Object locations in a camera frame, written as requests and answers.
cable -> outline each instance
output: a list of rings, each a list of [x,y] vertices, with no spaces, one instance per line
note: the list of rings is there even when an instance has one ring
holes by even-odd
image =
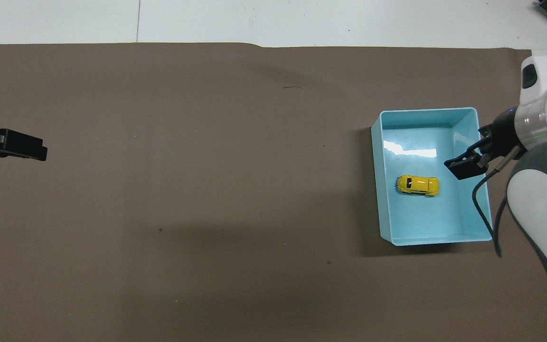
[[[487,230],[489,231],[489,234],[491,234],[491,238],[495,235],[493,232],[493,229],[491,228],[491,225],[489,224],[489,221],[486,216],[484,216],[484,212],[482,212],[482,209],[480,208],[480,205],[478,205],[478,201],[476,199],[476,193],[478,192],[478,189],[480,186],[485,184],[491,177],[495,176],[496,173],[498,173],[498,169],[493,169],[493,171],[489,172],[488,175],[486,175],[476,186],[474,187],[474,190],[472,190],[472,202],[474,203],[474,206],[476,207],[476,210],[478,211],[478,215],[480,215],[480,218],[484,222],[484,225],[487,227]],[[495,249],[495,253],[497,253],[497,256],[501,257],[501,251],[497,251]]]
[[[504,196],[504,198],[501,200],[500,207],[497,208],[497,214],[495,214],[495,223],[493,223],[493,244],[495,245],[495,252],[499,257],[501,257],[501,247],[499,240],[501,214],[503,213],[503,210],[506,207],[507,203],[508,197]]]
[[[499,171],[501,171],[504,167],[506,167],[506,165],[508,165],[508,163],[510,162],[510,160],[514,159],[515,156],[517,156],[517,154],[521,151],[521,147],[520,146],[514,146],[514,148],[512,148],[512,150],[510,150],[510,152],[508,154],[506,154],[506,156],[504,157],[504,159],[499,163],[499,165],[497,165],[493,171],[489,172],[488,175],[486,175],[484,178],[482,178],[482,180],[480,180],[480,182],[478,182],[478,184],[476,184],[476,186],[474,187],[474,190],[472,190],[472,202],[474,203],[474,206],[476,207],[476,210],[478,211],[478,214],[480,215],[480,218],[482,219],[482,221],[484,222],[484,225],[487,227],[487,230],[489,231],[489,234],[491,234],[491,238],[493,239],[493,244],[495,245],[495,253],[497,254],[498,257],[501,257],[501,248],[499,246],[499,242],[497,241],[497,230],[499,230],[499,227],[496,227],[495,231],[493,231],[493,229],[491,228],[491,224],[489,223],[488,219],[486,216],[484,216],[484,212],[482,212],[482,209],[480,208],[480,205],[478,205],[478,201],[476,199],[476,193],[478,192],[478,189],[480,188],[480,186],[482,186],[483,184],[485,184],[488,180],[491,179],[491,177],[495,176],[497,173],[499,173]],[[507,202],[508,200],[505,199],[505,201],[502,201],[503,203],[503,206],[505,206],[505,203],[504,202]],[[501,212],[500,210],[498,210],[498,215],[499,215],[499,219],[501,219]],[[497,220],[497,216],[495,216],[495,222],[496,222],[496,225],[499,224],[499,221]]]

brown paper sheet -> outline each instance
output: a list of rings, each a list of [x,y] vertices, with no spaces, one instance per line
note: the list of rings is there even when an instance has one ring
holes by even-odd
[[[547,276],[378,236],[382,110],[519,99],[510,49],[0,46],[0,341],[547,341]],[[497,208],[508,168],[489,184]]]

plastic container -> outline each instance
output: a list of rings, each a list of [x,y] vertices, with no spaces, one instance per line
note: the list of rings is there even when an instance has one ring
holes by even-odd
[[[396,246],[491,239],[472,203],[472,189],[484,176],[460,181],[443,164],[480,139],[474,108],[383,111],[371,136],[382,238]],[[437,177],[440,193],[401,193],[401,175]],[[486,184],[477,199],[491,222]]]

black cable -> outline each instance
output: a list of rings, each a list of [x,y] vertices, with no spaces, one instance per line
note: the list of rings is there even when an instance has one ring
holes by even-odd
[[[478,201],[476,199],[476,193],[478,192],[478,189],[485,184],[491,177],[495,176],[495,174],[499,173],[499,170],[493,169],[493,171],[489,172],[488,175],[486,175],[476,186],[474,187],[474,190],[472,190],[472,202],[474,203],[474,206],[476,207],[476,210],[478,211],[478,214],[480,215],[480,218],[484,222],[484,225],[487,227],[487,230],[489,231],[489,234],[491,234],[491,238],[495,235],[495,232],[493,232],[493,229],[491,228],[491,224],[489,223],[486,216],[484,216],[484,212],[482,212],[482,209],[480,208],[480,205],[478,205]],[[495,247],[495,253],[497,253],[497,256],[501,257],[501,250]]]
[[[500,247],[500,221],[501,214],[503,213],[506,204],[508,203],[508,197],[505,197],[501,200],[500,207],[497,208],[497,214],[495,214],[495,222],[493,223],[493,244],[495,245],[495,253],[497,256],[501,257],[501,247]]]

yellow toy car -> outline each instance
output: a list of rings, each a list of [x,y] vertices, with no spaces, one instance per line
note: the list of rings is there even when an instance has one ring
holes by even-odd
[[[396,183],[398,190],[406,193],[420,193],[427,196],[438,195],[439,185],[436,177],[402,175]]]

